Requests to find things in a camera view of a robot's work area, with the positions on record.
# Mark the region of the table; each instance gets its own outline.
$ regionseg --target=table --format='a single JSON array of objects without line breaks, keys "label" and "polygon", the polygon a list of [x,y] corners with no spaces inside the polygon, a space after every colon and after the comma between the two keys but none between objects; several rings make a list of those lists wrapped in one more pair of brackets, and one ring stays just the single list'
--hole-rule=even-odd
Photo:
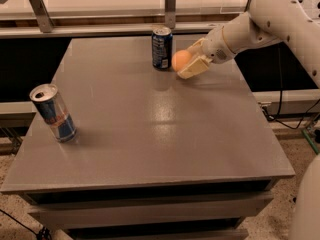
[{"label": "table", "polygon": [[286,155],[234,61],[183,80],[151,57],[150,36],[73,39],[53,83],[78,133],[37,114],[1,192],[74,239],[244,239]]}]

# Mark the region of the speckled floor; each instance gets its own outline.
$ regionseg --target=speckled floor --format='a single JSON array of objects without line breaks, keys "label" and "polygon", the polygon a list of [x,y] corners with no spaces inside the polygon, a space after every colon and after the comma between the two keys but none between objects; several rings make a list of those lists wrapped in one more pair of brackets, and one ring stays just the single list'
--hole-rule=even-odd
[{"label": "speckled floor", "polygon": [[[272,189],[274,200],[257,216],[247,218],[240,225],[246,228],[250,236],[247,240],[287,240],[288,231],[292,219],[299,183],[302,176],[315,157],[315,153],[303,138],[300,130],[287,130],[272,126],[280,144],[287,154],[296,176],[291,179],[280,180]],[[14,160],[14,156],[0,156],[0,184],[3,182],[8,168]],[[17,196],[5,196],[0,194],[0,208],[16,217],[19,221],[38,232],[41,225],[27,215],[28,205]],[[33,233],[22,228],[16,222],[0,215],[0,239],[2,240],[34,240]],[[70,239],[63,232],[53,232],[53,240]]]}]

